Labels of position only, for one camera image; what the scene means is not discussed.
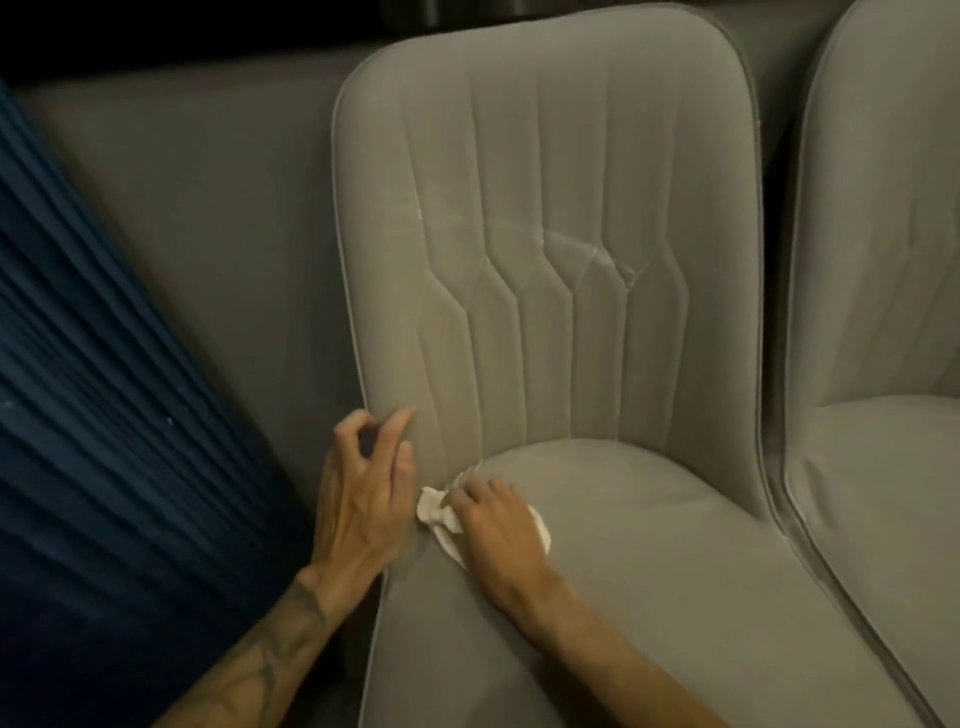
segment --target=tattoo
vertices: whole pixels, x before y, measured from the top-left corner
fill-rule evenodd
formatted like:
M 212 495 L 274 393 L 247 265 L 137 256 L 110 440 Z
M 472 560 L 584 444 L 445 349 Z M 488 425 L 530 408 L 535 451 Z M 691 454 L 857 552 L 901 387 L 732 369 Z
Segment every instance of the tattoo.
M 323 608 L 298 580 L 269 615 L 235 644 L 223 659 L 171 708 L 154 728 L 203 728 L 211 714 L 225 713 L 242 722 L 238 693 L 255 691 L 259 700 L 256 728 L 268 728 L 277 675 L 303 649 L 325 638 Z

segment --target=human hand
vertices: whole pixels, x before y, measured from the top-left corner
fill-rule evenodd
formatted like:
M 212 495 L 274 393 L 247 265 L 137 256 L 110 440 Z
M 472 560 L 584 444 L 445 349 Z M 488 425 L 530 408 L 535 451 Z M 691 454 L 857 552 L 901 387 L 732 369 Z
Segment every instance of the human hand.
M 301 582 L 327 615 L 343 619 L 375 577 L 400 554 L 416 508 L 413 444 L 401 442 L 414 416 L 397 410 L 380 427 L 373 454 L 360 454 L 360 432 L 377 426 L 356 410 L 333 428 L 320 485 L 313 556 Z
M 527 502 L 502 478 L 477 474 L 446 502 L 464 528 L 470 571 L 490 600 L 531 636 L 561 579 L 546 560 Z

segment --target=blue curtain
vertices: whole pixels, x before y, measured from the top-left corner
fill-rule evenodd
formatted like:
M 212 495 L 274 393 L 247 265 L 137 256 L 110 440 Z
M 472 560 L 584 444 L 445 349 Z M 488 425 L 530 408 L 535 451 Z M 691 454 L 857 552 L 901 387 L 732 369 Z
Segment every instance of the blue curtain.
M 309 549 L 0 83 L 0 725 L 149 725 Z

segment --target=seat cushion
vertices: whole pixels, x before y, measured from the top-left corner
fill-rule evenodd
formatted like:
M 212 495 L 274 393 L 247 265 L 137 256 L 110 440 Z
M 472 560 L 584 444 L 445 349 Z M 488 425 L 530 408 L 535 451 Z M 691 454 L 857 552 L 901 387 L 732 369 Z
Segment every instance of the seat cushion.
M 824 407 L 787 484 L 853 601 L 941 719 L 960 724 L 960 400 Z
M 559 571 L 731 725 L 919 725 L 778 532 L 691 472 L 595 440 L 480 469 L 516 483 Z M 594 725 L 594 711 L 432 541 L 392 571 L 364 728 Z

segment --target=white rag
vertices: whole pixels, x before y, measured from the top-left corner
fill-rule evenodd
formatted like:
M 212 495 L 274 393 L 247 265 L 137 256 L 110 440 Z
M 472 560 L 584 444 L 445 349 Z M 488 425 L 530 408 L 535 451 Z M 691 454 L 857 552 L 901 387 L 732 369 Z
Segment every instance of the white rag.
M 433 531 L 440 548 L 446 551 L 446 555 L 466 569 L 467 565 L 464 563 L 464 557 L 453 538 L 454 534 L 462 534 L 464 528 L 460 525 L 460 519 L 457 518 L 457 514 L 453 512 L 450 506 L 441 506 L 441 501 L 445 495 L 444 491 L 424 488 L 420 492 L 420 500 L 417 502 L 417 518 Z M 543 524 L 543 519 L 536 508 L 530 508 L 530 514 L 534 517 L 534 523 L 537 525 L 538 533 L 540 533 L 543 550 L 549 553 L 550 532 Z

